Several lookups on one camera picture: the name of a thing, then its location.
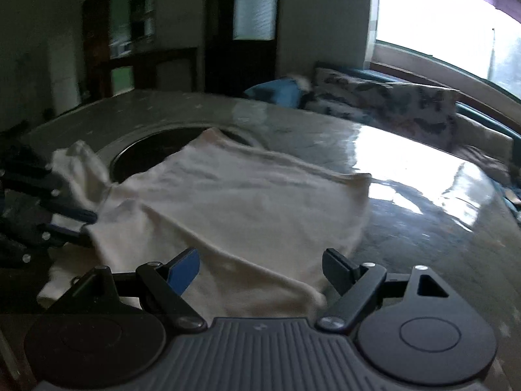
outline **marble table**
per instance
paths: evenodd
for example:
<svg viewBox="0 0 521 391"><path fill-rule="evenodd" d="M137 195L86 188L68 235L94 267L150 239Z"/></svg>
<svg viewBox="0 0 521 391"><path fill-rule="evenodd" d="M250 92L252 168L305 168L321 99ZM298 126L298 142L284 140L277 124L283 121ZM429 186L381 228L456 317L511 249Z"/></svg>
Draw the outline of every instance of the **marble table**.
<svg viewBox="0 0 521 391"><path fill-rule="evenodd" d="M372 217L356 263L409 273L429 265L493 326L499 351L486 384L521 386L521 232L475 165L409 139L320 114L204 94L133 91L33 130L45 156L78 139L106 162L180 124L241 131L269 150L337 172L369 172Z"/></svg>

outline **circular disc cover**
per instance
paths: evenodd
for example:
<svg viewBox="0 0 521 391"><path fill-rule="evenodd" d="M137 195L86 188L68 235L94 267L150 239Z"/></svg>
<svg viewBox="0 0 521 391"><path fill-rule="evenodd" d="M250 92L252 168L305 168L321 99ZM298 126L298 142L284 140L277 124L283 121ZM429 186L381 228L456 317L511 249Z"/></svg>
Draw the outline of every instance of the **circular disc cover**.
<svg viewBox="0 0 521 391"><path fill-rule="evenodd" d="M38 380L69 388L124 383L147 369L165 346L161 322L142 314L43 315L25 338Z"/></svg>
<svg viewBox="0 0 521 391"><path fill-rule="evenodd" d="M486 372L496 339L485 321L472 312L422 312L397 304L369 315L357 338L363 356L386 375L416 385L459 384Z"/></svg>

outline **cloth fold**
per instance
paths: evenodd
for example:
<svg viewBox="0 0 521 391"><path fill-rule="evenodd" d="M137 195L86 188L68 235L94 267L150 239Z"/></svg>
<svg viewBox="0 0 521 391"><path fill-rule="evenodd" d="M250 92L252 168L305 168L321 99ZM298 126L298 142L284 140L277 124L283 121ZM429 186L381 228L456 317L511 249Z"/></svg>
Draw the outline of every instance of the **cloth fold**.
<svg viewBox="0 0 521 391"><path fill-rule="evenodd" d="M133 271L195 247L201 270L183 298L207 321L313 318L326 304L322 252L349 255L368 220L370 175L247 147L216 129L122 184L108 181L82 143L57 151L53 163L77 200L98 211L98 222L87 227L95 250L57 252L39 295L47 304L96 264ZM95 186L86 179L93 174Z"/></svg>

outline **silver screw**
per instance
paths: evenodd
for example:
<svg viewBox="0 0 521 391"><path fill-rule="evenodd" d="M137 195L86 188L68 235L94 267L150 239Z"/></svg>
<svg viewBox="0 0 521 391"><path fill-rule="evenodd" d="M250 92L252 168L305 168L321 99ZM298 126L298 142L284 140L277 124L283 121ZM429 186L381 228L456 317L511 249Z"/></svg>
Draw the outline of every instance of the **silver screw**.
<svg viewBox="0 0 521 391"><path fill-rule="evenodd" d="M317 326L328 332L337 332L346 327L345 320L337 316L324 316L317 321Z"/></svg>
<svg viewBox="0 0 521 391"><path fill-rule="evenodd" d="M200 317L181 316L176 319L176 325L183 330L197 330L204 326L204 321Z"/></svg>

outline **door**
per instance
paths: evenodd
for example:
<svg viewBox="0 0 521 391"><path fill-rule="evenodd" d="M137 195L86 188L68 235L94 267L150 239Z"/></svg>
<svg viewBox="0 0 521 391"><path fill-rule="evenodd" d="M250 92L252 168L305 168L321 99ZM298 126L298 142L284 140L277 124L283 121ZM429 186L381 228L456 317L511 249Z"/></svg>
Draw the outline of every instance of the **door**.
<svg viewBox="0 0 521 391"><path fill-rule="evenodd" d="M275 79L279 0L206 0L205 91L240 97Z"/></svg>

